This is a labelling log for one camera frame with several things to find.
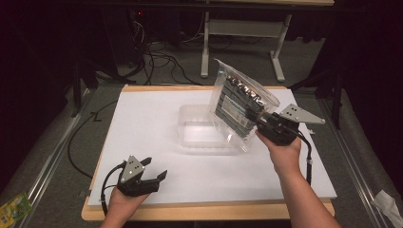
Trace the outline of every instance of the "table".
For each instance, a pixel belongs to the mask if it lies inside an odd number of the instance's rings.
[[[231,3],[250,3],[250,4],[286,4],[286,5],[302,5],[302,6],[332,6],[334,0],[212,0],[210,2],[227,2]],[[270,60],[276,72],[278,82],[285,81],[282,73],[281,65],[278,57],[284,42],[285,35],[290,26],[291,14],[287,14],[283,21],[279,22],[261,22],[261,21],[241,21],[241,20],[222,20],[210,19],[209,11],[204,14],[204,43],[201,56],[201,76],[208,77],[208,37],[210,34],[218,35],[236,35],[236,36],[252,36],[252,37],[271,37],[277,38],[278,42],[274,50],[270,50]]]
[[[125,92],[142,91],[184,91],[211,90],[212,86],[126,86]],[[99,173],[101,155],[94,177]],[[90,189],[94,187],[95,178]],[[89,197],[83,207],[82,217],[85,220],[103,220],[104,213],[101,205],[88,205]],[[334,215],[335,210],[330,199],[322,199],[323,204]],[[197,202],[143,204],[131,219],[136,220],[229,220],[229,219],[288,219],[287,207],[283,200],[245,200],[228,202]]]

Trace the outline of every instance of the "cable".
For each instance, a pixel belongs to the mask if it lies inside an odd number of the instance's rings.
[[[196,85],[196,86],[202,86],[202,84],[197,83],[197,82],[194,82],[193,80],[191,80],[190,78],[188,78],[188,77],[186,76],[183,67],[178,63],[178,61],[175,59],[175,57],[173,57],[173,56],[171,56],[171,55],[167,55],[167,54],[165,54],[165,53],[163,53],[163,52],[160,52],[160,51],[157,51],[157,52],[155,52],[154,54],[151,54],[151,52],[150,52],[150,53],[148,53],[148,55],[151,55],[151,56],[152,56],[151,60],[148,62],[148,64],[149,64],[150,66],[152,66],[152,67],[165,67],[165,66],[167,66],[169,63],[172,62],[172,63],[174,64],[174,66],[173,66],[172,69],[171,69],[171,77],[172,77],[172,79],[173,79],[175,82],[177,82],[177,83],[179,83],[179,84],[183,84],[183,85],[193,84],[193,85]],[[161,65],[161,66],[155,66],[155,62],[154,62],[155,59],[165,59],[166,62],[165,62],[163,65]],[[185,82],[178,81],[178,80],[174,77],[173,71],[174,71],[174,69],[175,69],[176,67],[179,67],[179,68],[180,68],[180,70],[181,70],[181,72],[182,72],[182,76],[183,76],[187,81],[189,81],[189,83],[185,83]]]
[[[99,112],[101,112],[102,110],[104,110],[105,108],[109,107],[112,104],[117,103],[118,101],[113,101],[103,107],[101,107],[100,109],[98,109],[96,112],[91,112],[91,115],[85,119],[83,121],[83,123],[80,124],[80,126],[77,127],[77,129],[74,131],[74,133],[71,135],[71,138],[68,140],[68,145],[67,145],[67,155],[68,155],[68,160],[70,161],[71,165],[81,174],[83,174],[84,176],[92,179],[92,175],[88,174],[87,172],[83,171],[82,169],[80,169],[73,161],[73,159],[71,158],[71,143],[74,139],[74,137],[77,135],[77,133],[80,131],[80,129],[94,116],[98,115]]]
[[[116,170],[120,169],[120,168],[125,168],[126,165],[126,161],[123,161],[121,164],[116,165],[116,167],[114,167],[112,170],[109,171],[109,173],[106,175],[104,183],[102,185],[102,189],[101,189],[101,204],[102,204],[102,209],[104,211],[104,214],[106,216],[107,214],[107,206],[106,206],[106,199],[105,199],[105,190],[107,189],[106,187],[106,183],[107,180],[109,179],[110,175],[112,175]]]
[[[312,146],[311,144],[308,142],[308,140],[303,136],[302,132],[298,131],[296,132],[295,130],[283,125],[282,126],[285,130],[287,130],[288,132],[291,132],[293,134],[295,134],[297,137],[299,137],[304,143],[306,143],[306,145],[308,146],[308,154],[306,157],[306,180],[308,181],[309,185],[311,185],[311,181],[312,181],[312,157],[311,157],[311,153],[312,153]]]

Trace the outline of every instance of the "electrical wires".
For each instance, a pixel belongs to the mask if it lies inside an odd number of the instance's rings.
[[[287,130],[288,132],[293,133],[294,135],[296,135],[297,137],[299,137],[304,143],[306,143],[306,145],[308,146],[308,154],[306,157],[306,180],[308,181],[309,185],[311,185],[311,181],[312,181],[312,146],[309,143],[309,141],[303,136],[302,132],[298,131],[296,132],[295,130],[286,127],[285,125],[282,126],[285,130]]]
[[[117,103],[118,101],[113,101],[103,107],[101,107],[100,109],[98,109],[96,112],[91,112],[91,115],[86,118],[74,131],[74,133],[71,135],[70,139],[68,140],[68,145],[67,145],[67,155],[68,155],[68,160],[70,161],[71,165],[81,174],[83,174],[84,176],[92,179],[92,175],[88,174],[87,172],[83,171],[81,168],[79,168],[73,161],[73,159],[71,158],[71,145],[72,142],[74,140],[74,137],[77,135],[77,133],[80,131],[81,128],[83,128],[83,126],[93,117],[96,117],[98,115],[98,113],[100,113],[102,110],[104,110],[105,108],[109,107],[110,105],[113,105],[115,103]]]
[[[112,175],[116,170],[118,170],[120,168],[125,168],[125,165],[126,165],[126,161],[123,161],[121,164],[117,165],[112,170],[110,170],[109,173],[105,177],[105,180],[104,180],[104,183],[103,183],[102,189],[101,189],[101,204],[102,204],[102,209],[104,211],[105,216],[107,214],[105,190],[109,187],[109,186],[106,187],[107,180],[109,179],[110,175]]]

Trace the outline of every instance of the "black cable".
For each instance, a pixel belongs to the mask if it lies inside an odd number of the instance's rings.
[[[82,169],[80,169],[73,161],[73,159],[71,158],[71,143],[74,139],[74,137],[77,135],[77,133],[80,131],[80,129],[95,115],[98,115],[99,112],[101,112],[102,110],[104,110],[105,108],[109,107],[112,104],[117,103],[118,101],[113,101],[103,107],[101,107],[100,109],[98,109],[96,112],[91,112],[91,115],[83,121],[83,123],[81,123],[80,126],[78,126],[76,128],[76,130],[74,131],[74,133],[71,135],[70,139],[68,140],[68,145],[67,145],[67,155],[68,155],[68,160],[70,161],[71,165],[81,174],[83,174],[84,176],[92,179],[92,175],[86,173],[85,171],[83,171]]]
[[[112,175],[116,170],[118,170],[120,168],[125,168],[125,165],[126,165],[126,161],[123,161],[121,164],[117,165],[112,170],[110,170],[109,173],[105,177],[105,180],[104,180],[104,183],[103,183],[102,189],[101,189],[101,204],[102,204],[102,209],[104,211],[105,216],[107,214],[107,206],[106,206],[106,199],[105,199],[105,190],[107,189],[107,187],[106,187],[107,180],[109,179],[110,175]]]
[[[150,50],[150,45],[147,46],[147,50],[148,50],[148,55],[150,56],[150,61],[151,61],[151,72],[148,75],[146,68],[144,67],[144,72],[145,75],[147,76],[147,81],[145,81],[144,85],[146,86],[147,84],[149,84],[151,86],[151,78],[152,78],[152,74],[154,72],[154,56],[151,54],[151,50]]]
[[[291,132],[291,133],[295,134],[297,137],[299,137],[308,146],[308,154],[307,154],[307,157],[306,157],[306,180],[308,181],[309,185],[311,185],[311,181],[312,181],[312,157],[311,157],[312,146],[308,142],[308,140],[303,136],[302,132],[300,132],[300,131],[296,132],[295,130],[293,130],[293,129],[285,126],[285,125],[283,125],[282,127],[285,130],[287,130],[288,132]]]
[[[167,65],[168,65],[169,63],[171,63],[171,62],[174,64],[174,66],[173,66],[172,69],[171,69],[171,77],[172,77],[172,79],[173,79],[175,82],[177,82],[177,83],[179,83],[179,84],[183,84],[183,85],[192,84],[192,85],[196,85],[196,86],[202,86],[202,84],[197,83],[197,82],[194,82],[193,80],[189,79],[189,78],[186,76],[183,67],[179,64],[179,62],[175,59],[175,57],[173,57],[173,56],[171,56],[171,55],[167,55],[167,54],[165,54],[165,53],[163,53],[163,52],[159,52],[159,51],[155,52],[155,53],[153,54],[153,56],[154,56],[154,58],[152,58],[153,63],[152,63],[152,64],[149,63],[149,64],[150,64],[151,66],[153,66],[153,67],[165,67],[165,66],[167,66]],[[161,65],[161,66],[155,66],[154,60],[155,60],[155,59],[159,59],[159,58],[165,59],[167,62],[164,63],[164,64]],[[179,67],[179,68],[180,68],[180,70],[181,70],[181,72],[182,72],[182,76],[183,76],[187,81],[189,81],[189,83],[180,82],[180,81],[178,81],[178,80],[174,77],[173,71],[175,70],[176,67]]]

